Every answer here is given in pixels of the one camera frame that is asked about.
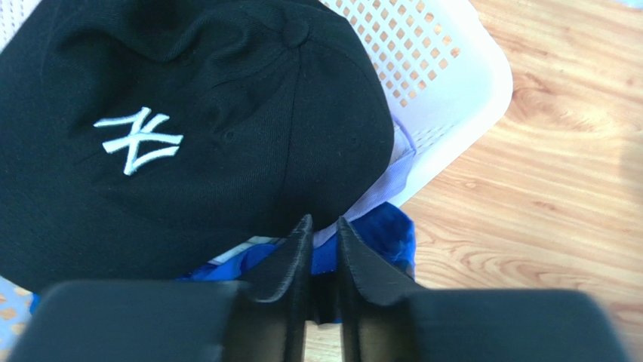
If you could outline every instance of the basket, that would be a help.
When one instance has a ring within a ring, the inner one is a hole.
[[[467,0],[321,0],[353,25],[389,107],[417,156],[401,205],[444,170],[507,110],[507,58]],[[38,0],[0,0],[0,51]],[[29,294],[0,278],[0,360],[29,316]]]

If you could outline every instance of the white ny logo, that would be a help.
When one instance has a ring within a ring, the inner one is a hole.
[[[128,159],[125,162],[125,169],[123,173],[130,176],[132,173],[136,172],[139,167],[144,164],[154,161],[162,157],[171,157],[177,154],[183,136],[175,136],[172,134],[163,134],[163,133],[153,133],[154,128],[159,124],[170,119],[167,115],[158,114],[149,121],[145,127],[143,122],[147,116],[152,112],[151,109],[143,107],[140,112],[135,115],[129,115],[127,117],[120,118],[104,118],[94,124],[94,127],[110,127],[110,126],[120,126],[123,124],[132,124],[132,129],[130,134],[125,137],[119,138],[117,140],[108,141],[103,143],[103,148],[107,153],[112,154],[120,149],[129,147]],[[144,141],[156,141],[162,143],[168,143],[175,145],[173,147],[167,147],[164,149],[159,149],[138,157],[138,148],[141,142]]]

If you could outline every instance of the black baseball cap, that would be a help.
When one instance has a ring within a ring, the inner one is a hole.
[[[44,0],[0,54],[0,275],[175,278],[335,222],[393,126],[315,0]]]

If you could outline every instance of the light purple fabric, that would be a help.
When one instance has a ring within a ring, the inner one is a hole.
[[[389,167],[344,214],[344,217],[349,221],[359,219],[375,207],[399,194],[406,187],[406,180],[413,166],[416,149],[413,139],[411,139],[411,135],[406,131],[404,125],[395,116],[393,116],[393,122],[395,123],[395,145],[393,146]],[[316,232],[312,239],[313,246],[320,247],[324,245],[336,232],[336,223]]]

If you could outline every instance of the wood grain surface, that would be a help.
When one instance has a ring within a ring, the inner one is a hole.
[[[570,288],[643,361],[643,12],[472,0],[512,66],[506,116],[403,206],[431,288]],[[309,326],[307,361],[341,360]]]

